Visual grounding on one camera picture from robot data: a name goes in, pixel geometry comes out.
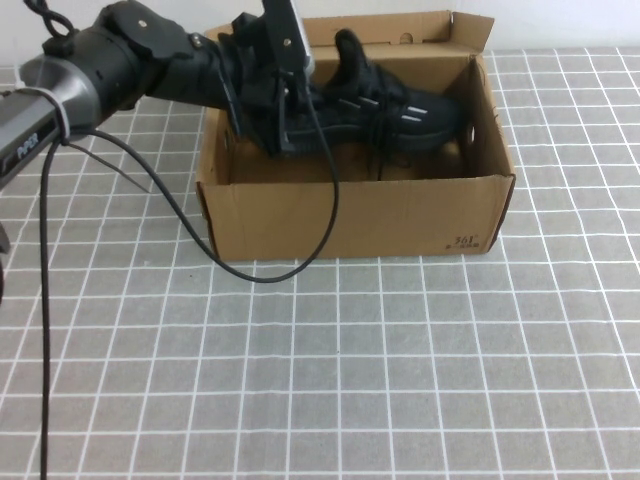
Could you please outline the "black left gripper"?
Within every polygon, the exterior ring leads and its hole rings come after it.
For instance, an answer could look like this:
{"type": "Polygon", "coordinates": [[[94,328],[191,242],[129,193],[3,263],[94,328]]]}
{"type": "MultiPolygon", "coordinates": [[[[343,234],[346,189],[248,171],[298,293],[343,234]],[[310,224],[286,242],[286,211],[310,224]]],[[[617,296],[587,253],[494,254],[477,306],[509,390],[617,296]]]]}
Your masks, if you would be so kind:
{"type": "Polygon", "coordinates": [[[219,108],[269,156],[302,154],[311,129],[309,79],[283,66],[288,36],[289,19],[269,13],[242,13],[218,35],[219,108]]]}

